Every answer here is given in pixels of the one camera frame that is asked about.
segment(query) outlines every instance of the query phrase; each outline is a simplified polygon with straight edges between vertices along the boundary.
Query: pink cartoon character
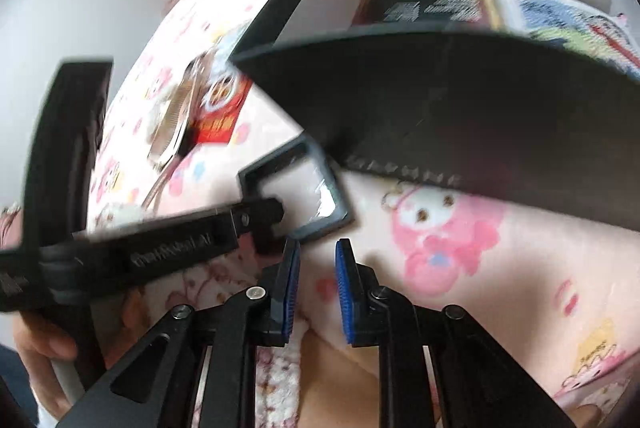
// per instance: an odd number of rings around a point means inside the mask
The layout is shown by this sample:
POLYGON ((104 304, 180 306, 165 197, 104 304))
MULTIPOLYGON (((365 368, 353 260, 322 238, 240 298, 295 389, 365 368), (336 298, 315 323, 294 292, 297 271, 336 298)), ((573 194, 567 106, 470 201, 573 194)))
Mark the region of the pink cartoon character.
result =
POLYGON ((483 251, 500 240, 504 205, 432 186, 399 185, 382 205, 406 256, 404 277, 421 294, 449 291, 462 272, 478 271, 483 251))
POLYGON ((626 360, 626 350, 616 351, 615 344, 605 350, 606 352, 603 350, 602 354, 597 354, 590 363, 584 364, 578 369, 578 372, 566 378, 562 382, 562 388, 554 397, 557 399, 571 390, 604 376, 626 360))

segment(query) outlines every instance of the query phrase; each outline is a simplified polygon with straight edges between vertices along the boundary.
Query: red label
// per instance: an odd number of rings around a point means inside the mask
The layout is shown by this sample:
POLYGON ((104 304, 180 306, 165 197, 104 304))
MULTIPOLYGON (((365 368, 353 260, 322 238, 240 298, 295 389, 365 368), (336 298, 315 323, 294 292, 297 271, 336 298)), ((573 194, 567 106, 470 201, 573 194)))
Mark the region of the red label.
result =
POLYGON ((207 103, 209 106, 216 106, 220 101, 227 98, 228 102, 222 107, 207 112, 203 106, 200 116, 196 120, 196 143, 224 143, 228 144, 236 128, 238 116, 246 100, 246 95, 251 88, 252 81, 240 75, 237 84, 229 79, 219 82, 207 92, 207 103))

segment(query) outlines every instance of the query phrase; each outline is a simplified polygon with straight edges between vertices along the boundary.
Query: black panel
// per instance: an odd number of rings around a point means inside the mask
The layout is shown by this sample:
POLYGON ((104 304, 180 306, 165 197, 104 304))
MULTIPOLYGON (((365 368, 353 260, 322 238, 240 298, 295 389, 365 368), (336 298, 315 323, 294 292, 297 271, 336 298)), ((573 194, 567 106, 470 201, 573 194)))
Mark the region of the black panel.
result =
POLYGON ((640 86, 590 58, 412 23, 236 62, 343 166, 640 230, 640 86))
POLYGON ((50 246, 86 227, 111 62, 60 66, 36 128, 24 188, 23 245, 50 246))

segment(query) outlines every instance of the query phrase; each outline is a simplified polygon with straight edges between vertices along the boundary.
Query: cartoon pattern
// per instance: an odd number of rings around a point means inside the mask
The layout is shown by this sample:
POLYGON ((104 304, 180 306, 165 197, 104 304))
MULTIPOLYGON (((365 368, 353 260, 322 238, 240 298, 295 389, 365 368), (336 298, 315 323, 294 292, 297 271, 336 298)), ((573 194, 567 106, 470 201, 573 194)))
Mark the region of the cartoon pattern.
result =
POLYGON ((399 186, 383 198, 405 277, 417 292, 449 291, 462 273, 478 271, 483 251, 500 240, 504 205, 436 187, 399 186))
MULTIPOLYGON (((104 130, 108 132, 92 177, 90 224, 95 219, 112 222, 110 214, 113 215, 111 212, 118 209, 120 203, 140 204, 158 175, 146 162, 148 145, 146 135, 140 132, 145 131, 145 120, 196 55, 209 49, 228 31, 245 26, 266 1, 180 0, 176 3, 129 72, 107 113, 104 130)), ((267 153, 299 133, 295 124, 287 121, 287 116, 278 114, 260 100, 259 95, 256 87, 249 92, 228 145, 215 145, 197 158, 190 156, 183 161, 162 195, 161 202, 166 206, 161 213, 212 205, 228 200, 229 195, 234 198, 233 192, 225 193, 234 185, 234 176, 226 180, 223 174, 235 174, 239 167, 260 157, 261 152, 267 153), (258 117, 267 124, 257 125, 258 117), (252 144, 251 154, 247 153, 249 144, 252 144), (217 186, 216 179, 222 181, 217 186)), ((413 223, 409 212, 402 206, 399 208, 402 192, 390 195, 386 204, 395 242, 404 256, 408 281, 425 296, 455 290, 459 287, 456 281, 461 276, 477 273, 482 266, 481 258, 489 257, 491 254, 487 252, 500 240, 502 209, 499 204, 453 195, 454 202, 449 206, 445 204, 446 195, 440 197, 442 200, 436 203, 435 197, 423 195, 421 191, 407 191, 402 204, 421 206, 415 210, 413 223), (425 200, 430 207, 433 205, 431 222, 418 220, 425 200)), ((215 264, 203 264, 147 286, 152 320, 158 320, 167 307, 178 301, 199 308, 210 307, 253 283, 259 267, 247 249, 245 246, 215 264)), ((335 302, 332 278, 319 284, 317 291, 325 302, 335 302)), ((296 321, 288 347, 265 349, 258 354, 256 414, 260 428, 296 425, 299 347, 305 329, 304 321, 296 321)))
POLYGON ((562 388, 555 394, 561 397, 570 390, 585 385, 598 376, 604 376, 626 359, 626 351, 619 350, 613 321, 603 320, 585 341, 578 346, 574 373, 562 382, 562 388))
POLYGON ((580 295, 577 293, 574 282, 571 279, 564 280, 554 296, 554 307, 564 316, 571 316, 578 306, 580 295))

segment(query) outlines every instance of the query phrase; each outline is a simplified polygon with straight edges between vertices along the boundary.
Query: black plastic frame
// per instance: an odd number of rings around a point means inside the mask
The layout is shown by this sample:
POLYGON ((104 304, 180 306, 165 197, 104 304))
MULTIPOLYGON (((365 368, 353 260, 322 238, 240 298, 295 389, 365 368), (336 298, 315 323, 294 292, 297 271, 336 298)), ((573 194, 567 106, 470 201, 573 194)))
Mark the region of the black plastic frame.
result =
POLYGON ((322 148, 303 133, 238 172, 242 199, 260 198, 262 181, 306 158, 312 159, 321 172, 324 183, 334 199, 335 210, 328 217, 309 222, 287 233, 287 237, 301 244, 324 237, 353 221, 353 212, 322 148))

